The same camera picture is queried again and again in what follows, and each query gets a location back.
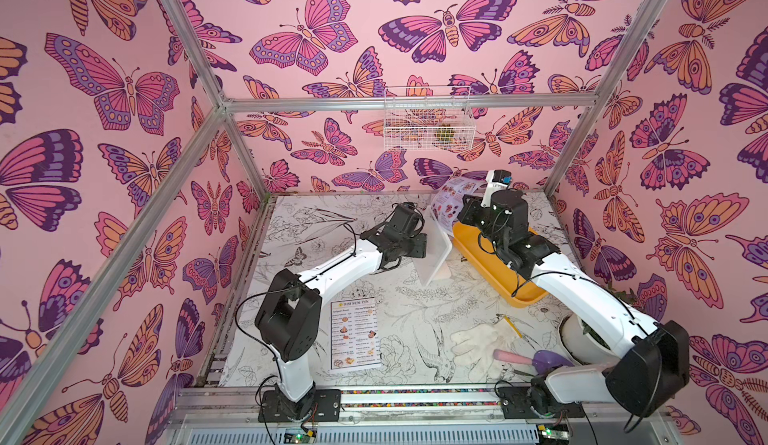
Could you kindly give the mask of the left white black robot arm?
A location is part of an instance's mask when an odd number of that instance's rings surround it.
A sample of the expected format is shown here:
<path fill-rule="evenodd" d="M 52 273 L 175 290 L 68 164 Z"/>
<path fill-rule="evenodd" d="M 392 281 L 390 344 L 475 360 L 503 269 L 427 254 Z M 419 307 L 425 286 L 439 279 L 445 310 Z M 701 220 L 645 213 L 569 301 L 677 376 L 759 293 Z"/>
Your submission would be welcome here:
<path fill-rule="evenodd" d="M 393 206 L 386 219 L 357 235 L 341 254 L 310 270 L 287 268 L 272 279 L 254 324 L 278 367 L 277 390 L 291 404 L 310 400 L 315 382 L 307 353 L 315 343 L 321 310 L 368 275 L 393 270 L 405 258 L 426 256 L 425 218 L 413 202 Z"/>

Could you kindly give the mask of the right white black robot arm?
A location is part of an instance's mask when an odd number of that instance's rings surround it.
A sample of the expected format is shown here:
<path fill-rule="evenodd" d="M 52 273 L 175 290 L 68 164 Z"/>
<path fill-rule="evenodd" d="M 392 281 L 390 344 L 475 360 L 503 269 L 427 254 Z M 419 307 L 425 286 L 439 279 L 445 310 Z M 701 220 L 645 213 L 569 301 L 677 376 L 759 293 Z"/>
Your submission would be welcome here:
<path fill-rule="evenodd" d="M 458 214 L 491 244 L 491 253 L 525 283 L 556 297 L 608 346 L 606 362 L 559 367 L 532 381 L 540 415 L 552 404 L 615 403 L 646 418 L 690 382 L 689 334 L 678 323 L 660 323 L 634 311 L 594 282 L 545 237 L 530 231 L 528 204 L 514 189 L 489 197 L 466 195 Z"/>

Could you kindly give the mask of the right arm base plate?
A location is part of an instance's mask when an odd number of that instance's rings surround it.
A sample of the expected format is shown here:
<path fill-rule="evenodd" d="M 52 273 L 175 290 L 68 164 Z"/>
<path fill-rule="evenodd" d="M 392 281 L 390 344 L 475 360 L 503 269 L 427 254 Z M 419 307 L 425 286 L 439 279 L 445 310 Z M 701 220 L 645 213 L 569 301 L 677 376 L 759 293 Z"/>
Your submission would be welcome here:
<path fill-rule="evenodd" d="M 495 388 L 505 419 L 558 419 L 585 418 L 586 414 L 577 403 L 557 402 L 542 387 L 501 384 Z"/>

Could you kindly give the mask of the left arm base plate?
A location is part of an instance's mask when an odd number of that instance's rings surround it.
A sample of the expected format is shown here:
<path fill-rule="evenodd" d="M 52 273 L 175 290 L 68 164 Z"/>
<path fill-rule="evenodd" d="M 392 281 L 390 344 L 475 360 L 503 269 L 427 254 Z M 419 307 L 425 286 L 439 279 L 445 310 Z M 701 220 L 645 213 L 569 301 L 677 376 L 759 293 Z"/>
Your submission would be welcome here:
<path fill-rule="evenodd" d="M 291 401 L 279 389 L 268 390 L 260 399 L 258 421 L 337 422 L 341 412 L 340 389 L 311 389 L 297 402 Z"/>

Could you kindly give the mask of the clear acrylic menu holder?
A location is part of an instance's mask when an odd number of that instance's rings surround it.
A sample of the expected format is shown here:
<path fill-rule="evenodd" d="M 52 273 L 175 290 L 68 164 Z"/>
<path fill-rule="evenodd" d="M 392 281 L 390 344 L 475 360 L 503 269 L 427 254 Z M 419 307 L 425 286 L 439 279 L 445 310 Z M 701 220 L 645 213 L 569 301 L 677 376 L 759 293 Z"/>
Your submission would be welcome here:
<path fill-rule="evenodd" d="M 414 258 L 413 264 L 422 286 L 428 286 L 434 280 L 445 280 L 452 277 L 446 264 L 453 245 L 449 235 L 434 219 L 431 211 L 425 216 L 423 232 L 427 237 L 426 254 L 424 258 Z"/>

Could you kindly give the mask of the pink food menu sheet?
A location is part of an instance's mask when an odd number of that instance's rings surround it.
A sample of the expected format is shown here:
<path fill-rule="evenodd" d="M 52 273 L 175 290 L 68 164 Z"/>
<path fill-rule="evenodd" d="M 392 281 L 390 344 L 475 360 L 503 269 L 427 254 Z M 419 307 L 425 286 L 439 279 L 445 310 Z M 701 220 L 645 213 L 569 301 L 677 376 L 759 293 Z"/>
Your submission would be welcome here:
<path fill-rule="evenodd" d="M 482 197 L 487 184 L 483 181 L 457 177 L 449 179 L 435 194 L 431 202 L 431 213 L 438 225 L 449 235 L 458 222 L 463 209 L 465 195 Z"/>

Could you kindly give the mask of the white yellow menu sheet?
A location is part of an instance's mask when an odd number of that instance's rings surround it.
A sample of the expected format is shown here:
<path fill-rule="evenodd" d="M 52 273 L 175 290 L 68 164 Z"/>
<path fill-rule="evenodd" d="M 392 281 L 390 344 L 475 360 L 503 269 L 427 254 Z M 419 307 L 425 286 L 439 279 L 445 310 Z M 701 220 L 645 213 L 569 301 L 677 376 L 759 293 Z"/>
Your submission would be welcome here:
<path fill-rule="evenodd" d="M 331 303 L 330 370 L 335 373 L 381 366 L 376 299 Z"/>

